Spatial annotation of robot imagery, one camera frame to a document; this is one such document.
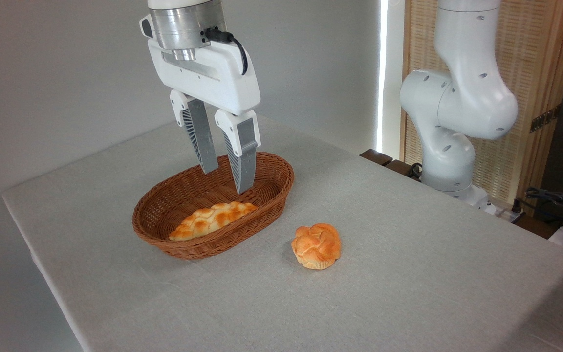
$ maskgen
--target basket rim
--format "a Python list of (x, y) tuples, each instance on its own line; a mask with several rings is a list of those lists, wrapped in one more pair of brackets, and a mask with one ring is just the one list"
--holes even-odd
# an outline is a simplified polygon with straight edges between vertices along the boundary
[[(274, 158), (274, 159), (277, 159), (278, 161), (281, 161), (281, 163), (283, 163), (283, 166), (288, 169), (289, 177), (286, 180), (286, 182), (284, 182), (284, 184), (281, 187), (281, 190), (279, 191), (279, 193), (275, 194), (275, 196), (272, 199), (270, 199), (268, 202), (266, 202), (264, 205), (261, 205), (256, 210), (253, 210), (253, 212), (250, 212), (250, 213), (244, 215), (243, 217), (239, 218), (238, 220), (236, 220), (232, 223), (229, 223), (228, 225), (225, 225), (218, 230), (210, 232), (210, 234), (206, 234), (204, 236), (199, 236), (197, 238), (188, 239), (188, 240), (185, 240), (185, 241), (171, 241), (170, 239), (159, 239), (159, 238), (155, 238), (155, 237), (147, 234), (147, 232), (145, 232), (142, 229), (141, 223), (139, 221), (138, 222), (136, 221), (137, 214), (139, 214), (139, 212), (141, 211), (140, 209), (142, 207), (144, 207), (145, 205), (147, 205), (147, 202), (150, 199), (152, 199), (152, 197), (157, 192), (159, 192), (161, 189), (163, 189), (163, 186), (165, 186), (166, 183), (169, 183), (172, 179), (178, 177), (183, 172), (186, 172), (186, 171), (192, 170), (192, 169), (196, 169), (196, 168), (200, 168), (199, 165), (195, 165), (193, 167), (190, 167), (186, 170), (178, 172), (178, 174), (170, 176), (169, 178), (157, 183), (150, 190), (148, 190), (147, 193), (145, 193), (144, 196), (142, 196), (142, 198), (138, 201), (136, 207), (134, 207), (134, 213), (132, 215), (132, 225), (134, 227), (134, 232), (136, 232), (136, 234), (140, 238), (142, 238), (143, 240), (145, 240), (147, 243), (149, 243), (151, 245), (156, 245), (156, 246), (157, 245), (170, 245), (170, 246), (174, 247), (175, 249), (187, 248), (187, 247), (192, 247), (194, 245), (201, 245), (202, 243), (206, 243), (206, 242), (209, 242), (209, 241), (214, 241), (215, 239), (223, 236), (223, 234), (225, 234), (226, 232), (232, 232), (234, 230), (237, 230), (239, 227), (246, 225), (251, 218), (256, 218), (260, 214), (268, 212), (270, 209), (277, 206), (279, 204), (280, 200), (283, 203), (285, 203), (285, 199), (288, 197), (288, 194), (290, 193), (290, 189), (291, 189), (291, 187), (294, 183), (294, 180), (295, 180), (294, 169), (292, 168), (290, 163), (288, 163), (284, 158), (281, 158), (281, 156), (279, 156), (277, 154), (272, 154), (272, 153), (268, 153), (268, 152), (259, 152), (258, 151), (256, 153), (256, 155), (257, 156), (264, 156), (264, 158)], [(228, 159), (228, 156), (225, 154), (225, 155), (219, 156), (217, 159), (219, 160), (219, 162), (221, 162), (221, 160), (223, 160), (223, 159)]]

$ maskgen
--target bread roll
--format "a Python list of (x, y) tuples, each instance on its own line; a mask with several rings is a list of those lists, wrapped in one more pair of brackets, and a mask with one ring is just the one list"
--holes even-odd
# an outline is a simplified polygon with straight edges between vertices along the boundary
[(329, 223), (299, 227), (291, 245), (297, 261), (308, 269), (326, 269), (340, 258), (338, 230)]
[(205, 236), (257, 209), (251, 203), (219, 203), (196, 210), (169, 234), (171, 241), (186, 241)]

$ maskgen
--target white wall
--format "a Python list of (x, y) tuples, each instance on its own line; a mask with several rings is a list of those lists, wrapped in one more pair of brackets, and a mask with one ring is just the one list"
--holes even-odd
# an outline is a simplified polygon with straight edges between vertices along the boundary
[[(224, 3), (259, 113), (354, 153), (373, 146), (378, 0)], [(144, 0), (0, 0), (0, 194), (173, 120), (138, 31), (146, 13)], [(78, 350), (0, 198), (0, 351)]]

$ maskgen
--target gray tablecloth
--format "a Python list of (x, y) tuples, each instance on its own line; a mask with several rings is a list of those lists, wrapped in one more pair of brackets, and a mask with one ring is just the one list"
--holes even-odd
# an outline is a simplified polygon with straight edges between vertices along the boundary
[[(293, 165), (286, 210), (212, 258), (139, 239), (138, 200), (196, 165), (175, 123), (7, 190), (87, 351), (563, 351), (563, 248), (375, 163), (260, 118)], [(223, 138), (215, 129), (217, 152)], [(342, 257), (303, 268), (300, 225)]]

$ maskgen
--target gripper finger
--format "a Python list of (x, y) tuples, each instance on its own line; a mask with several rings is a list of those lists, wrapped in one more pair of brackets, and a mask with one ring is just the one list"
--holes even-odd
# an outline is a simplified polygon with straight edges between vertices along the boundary
[(260, 132), (255, 112), (235, 116), (224, 110), (215, 114), (223, 130), (232, 176), (238, 194), (250, 189), (255, 179), (255, 149), (260, 146)]
[(217, 154), (214, 150), (208, 114), (203, 102), (199, 99), (188, 98), (183, 93), (173, 90), (171, 103), (178, 125), (184, 127), (188, 132), (190, 143), (195, 150), (203, 173), (207, 174), (217, 169)]

